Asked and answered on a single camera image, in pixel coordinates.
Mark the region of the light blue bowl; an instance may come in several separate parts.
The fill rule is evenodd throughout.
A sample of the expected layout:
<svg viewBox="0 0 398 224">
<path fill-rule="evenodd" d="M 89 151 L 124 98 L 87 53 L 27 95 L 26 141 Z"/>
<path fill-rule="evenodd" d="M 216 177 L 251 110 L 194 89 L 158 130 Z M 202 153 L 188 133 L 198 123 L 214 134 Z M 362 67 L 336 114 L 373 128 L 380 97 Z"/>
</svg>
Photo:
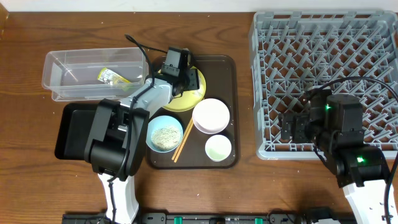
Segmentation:
<svg viewBox="0 0 398 224">
<path fill-rule="evenodd" d="M 158 116 L 149 122 L 146 144 L 155 152 L 173 151 L 182 142 L 183 128 L 172 116 Z"/>
</svg>

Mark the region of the white green cup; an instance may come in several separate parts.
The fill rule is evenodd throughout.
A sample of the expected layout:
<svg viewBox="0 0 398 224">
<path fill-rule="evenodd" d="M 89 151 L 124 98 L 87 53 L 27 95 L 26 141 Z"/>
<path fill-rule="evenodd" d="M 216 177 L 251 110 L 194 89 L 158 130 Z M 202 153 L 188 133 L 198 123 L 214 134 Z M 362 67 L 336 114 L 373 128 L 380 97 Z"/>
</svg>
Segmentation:
<svg viewBox="0 0 398 224">
<path fill-rule="evenodd" d="M 205 143 L 206 155 L 214 162 L 225 160 L 232 151 L 230 140 L 224 135 L 214 135 Z"/>
</svg>

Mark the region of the yellow green wrapper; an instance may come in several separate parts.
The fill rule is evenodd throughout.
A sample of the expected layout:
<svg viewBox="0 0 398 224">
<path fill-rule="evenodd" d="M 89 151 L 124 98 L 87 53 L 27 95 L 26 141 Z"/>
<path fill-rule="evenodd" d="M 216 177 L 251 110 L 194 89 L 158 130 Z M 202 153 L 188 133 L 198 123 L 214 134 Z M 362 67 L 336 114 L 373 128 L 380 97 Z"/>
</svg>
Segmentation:
<svg viewBox="0 0 398 224">
<path fill-rule="evenodd" d="M 97 80 L 101 83 L 113 86 L 114 88 L 120 88 L 123 91 L 128 91 L 130 88 L 132 88 L 131 82 L 129 80 L 106 67 L 101 69 L 97 76 Z"/>
</svg>

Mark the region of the rice leftovers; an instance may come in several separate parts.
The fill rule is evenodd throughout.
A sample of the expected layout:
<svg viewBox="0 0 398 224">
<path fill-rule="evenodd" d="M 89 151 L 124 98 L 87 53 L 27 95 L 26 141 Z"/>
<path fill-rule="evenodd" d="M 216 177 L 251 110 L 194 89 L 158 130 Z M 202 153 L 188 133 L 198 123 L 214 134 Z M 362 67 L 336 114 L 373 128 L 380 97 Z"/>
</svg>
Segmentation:
<svg viewBox="0 0 398 224">
<path fill-rule="evenodd" d="M 151 141 L 155 148 L 162 152 L 176 148 L 180 140 L 181 131 L 176 126 L 156 129 L 151 136 Z"/>
</svg>

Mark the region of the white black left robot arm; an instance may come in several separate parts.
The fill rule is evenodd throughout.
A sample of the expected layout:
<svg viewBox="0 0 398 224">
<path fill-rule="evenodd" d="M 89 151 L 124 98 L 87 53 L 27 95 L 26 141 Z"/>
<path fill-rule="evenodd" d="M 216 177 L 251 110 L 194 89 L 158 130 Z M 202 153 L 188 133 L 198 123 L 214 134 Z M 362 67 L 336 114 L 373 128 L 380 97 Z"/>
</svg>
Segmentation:
<svg viewBox="0 0 398 224">
<path fill-rule="evenodd" d="M 84 160 L 103 184 L 108 205 L 105 223 L 132 223 L 139 210 L 134 176 L 144 157 L 150 117 L 201 84 L 197 68 L 174 73 L 164 67 L 133 94 L 101 100 L 86 141 Z"/>
</svg>

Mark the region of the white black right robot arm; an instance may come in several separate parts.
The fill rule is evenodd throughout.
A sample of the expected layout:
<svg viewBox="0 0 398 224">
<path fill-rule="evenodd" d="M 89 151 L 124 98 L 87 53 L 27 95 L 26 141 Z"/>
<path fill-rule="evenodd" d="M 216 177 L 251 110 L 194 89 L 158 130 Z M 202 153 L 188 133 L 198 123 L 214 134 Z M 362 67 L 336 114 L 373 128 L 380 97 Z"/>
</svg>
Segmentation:
<svg viewBox="0 0 398 224">
<path fill-rule="evenodd" d="M 308 112 L 278 115 L 281 138 L 314 144 L 316 155 L 343 189 L 357 223 L 397 223 L 393 172 L 382 150 L 364 143 L 359 98 L 314 89 L 307 99 Z"/>
</svg>

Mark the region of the grey dishwasher rack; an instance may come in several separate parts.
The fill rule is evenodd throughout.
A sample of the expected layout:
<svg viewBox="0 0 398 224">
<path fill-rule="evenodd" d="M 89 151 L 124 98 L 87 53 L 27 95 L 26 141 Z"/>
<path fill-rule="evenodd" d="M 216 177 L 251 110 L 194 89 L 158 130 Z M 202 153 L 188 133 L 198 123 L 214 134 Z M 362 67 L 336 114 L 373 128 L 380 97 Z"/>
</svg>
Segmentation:
<svg viewBox="0 0 398 224">
<path fill-rule="evenodd" d="M 262 160 L 307 160 L 311 143 L 280 137 L 278 115 L 304 113 L 307 90 L 329 84 L 357 96 L 364 141 L 397 154 L 397 14 L 391 11 L 257 12 L 249 31 L 254 139 Z"/>
</svg>

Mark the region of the black waste tray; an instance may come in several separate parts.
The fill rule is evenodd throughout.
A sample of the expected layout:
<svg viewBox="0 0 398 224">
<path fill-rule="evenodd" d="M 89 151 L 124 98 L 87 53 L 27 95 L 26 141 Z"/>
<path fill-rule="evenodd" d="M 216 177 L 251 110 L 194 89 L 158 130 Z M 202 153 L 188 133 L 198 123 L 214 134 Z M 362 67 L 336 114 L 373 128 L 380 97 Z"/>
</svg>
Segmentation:
<svg viewBox="0 0 398 224">
<path fill-rule="evenodd" d="M 64 107 L 54 151 L 57 159 L 84 160 L 96 108 L 94 103 L 69 103 Z"/>
</svg>

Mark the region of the yellow plate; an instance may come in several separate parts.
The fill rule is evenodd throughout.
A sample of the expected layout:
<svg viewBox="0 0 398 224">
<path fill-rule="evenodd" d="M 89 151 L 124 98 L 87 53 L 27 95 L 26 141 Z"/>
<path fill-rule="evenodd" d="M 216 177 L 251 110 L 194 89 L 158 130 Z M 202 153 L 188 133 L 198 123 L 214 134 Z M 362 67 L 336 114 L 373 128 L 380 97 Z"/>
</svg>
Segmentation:
<svg viewBox="0 0 398 224">
<path fill-rule="evenodd" d="M 193 66 L 198 72 L 199 89 L 185 91 L 182 95 L 175 97 L 169 104 L 163 106 L 164 109 L 172 112 L 184 112 L 193 109 L 202 99 L 206 92 L 206 80 L 202 72 Z"/>
</svg>

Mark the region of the pink bowl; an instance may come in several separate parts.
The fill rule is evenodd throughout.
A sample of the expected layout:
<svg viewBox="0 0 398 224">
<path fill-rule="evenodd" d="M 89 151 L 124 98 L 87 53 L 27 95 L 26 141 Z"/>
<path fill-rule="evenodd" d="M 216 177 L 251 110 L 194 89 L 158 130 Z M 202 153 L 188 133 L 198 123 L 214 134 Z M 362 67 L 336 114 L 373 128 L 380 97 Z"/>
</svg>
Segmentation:
<svg viewBox="0 0 398 224">
<path fill-rule="evenodd" d="M 192 118 L 199 131 L 205 134 L 216 134 L 229 125 L 230 112 L 221 100 L 208 98 L 194 107 Z"/>
</svg>

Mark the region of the dark brown serving tray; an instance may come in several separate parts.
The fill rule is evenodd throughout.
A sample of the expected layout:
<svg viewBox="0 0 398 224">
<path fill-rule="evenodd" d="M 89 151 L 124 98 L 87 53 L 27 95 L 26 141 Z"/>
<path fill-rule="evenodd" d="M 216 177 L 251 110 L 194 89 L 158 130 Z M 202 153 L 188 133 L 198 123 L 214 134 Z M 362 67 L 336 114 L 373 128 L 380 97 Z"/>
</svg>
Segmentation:
<svg viewBox="0 0 398 224">
<path fill-rule="evenodd" d="M 177 162 L 172 160 L 174 152 L 146 150 L 146 161 L 155 169 L 228 169 L 239 161 L 239 116 L 234 60 L 226 55 L 199 55 L 196 66 L 206 82 L 205 98 L 221 100 L 229 109 L 227 127 L 220 132 L 231 142 L 231 153 L 221 161 L 212 161 L 205 153 L 205 143 L 211 137 L 193 127 L 183 146 Z"/>
</svg>

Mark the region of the clear plastic bin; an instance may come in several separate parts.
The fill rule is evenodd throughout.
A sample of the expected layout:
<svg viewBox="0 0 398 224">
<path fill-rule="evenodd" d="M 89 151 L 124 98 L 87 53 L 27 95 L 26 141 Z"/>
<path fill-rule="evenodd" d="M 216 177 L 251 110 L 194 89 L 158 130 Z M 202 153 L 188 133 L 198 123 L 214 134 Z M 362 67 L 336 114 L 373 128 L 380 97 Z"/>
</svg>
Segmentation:
<svg viewBox="0 0 398 224">
<path fill-rule="evenodd" d="M 123 91 L 98 81 L 104 67 L 129 80 L 132 88 Z M 120 99 L 139 89 L 148 74 L 137 47 L 51 51 L 45 57 L 42 86 L 54 101 Z"/>
</svg>

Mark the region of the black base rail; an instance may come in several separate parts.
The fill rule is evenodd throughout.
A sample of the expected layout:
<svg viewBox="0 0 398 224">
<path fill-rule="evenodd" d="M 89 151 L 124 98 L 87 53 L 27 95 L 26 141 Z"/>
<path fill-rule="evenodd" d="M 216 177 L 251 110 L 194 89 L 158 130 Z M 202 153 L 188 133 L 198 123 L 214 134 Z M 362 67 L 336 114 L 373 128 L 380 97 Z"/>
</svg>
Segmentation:
<svg viewBox="0 0 398 224">
<path fill-rule="evenodd" d="M 273 209 L 266 214 L 233 213 L 168 213 L 165 211 L 139 211 L 134 223 L 137 224 L 294 224 L 294 223 L 341 223 L 355 224 L 354 215 L 335 213 L 329 207 L 309 208 L 302 212 L 288 212 Z"/>
</svg>

